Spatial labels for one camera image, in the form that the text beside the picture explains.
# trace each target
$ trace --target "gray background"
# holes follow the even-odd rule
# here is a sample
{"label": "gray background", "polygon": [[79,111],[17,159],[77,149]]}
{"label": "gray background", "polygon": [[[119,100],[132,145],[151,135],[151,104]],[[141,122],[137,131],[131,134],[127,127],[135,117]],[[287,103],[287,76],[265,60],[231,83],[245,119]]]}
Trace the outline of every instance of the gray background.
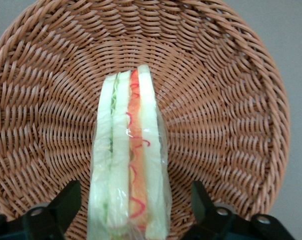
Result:
{"label": "gray background", "polygon": [[[0,36],[35,0],[0,0]],[[270,214],[302,240],[302,0],[225,0],[260,36],[282,75],[291,107],[290,161]]]}

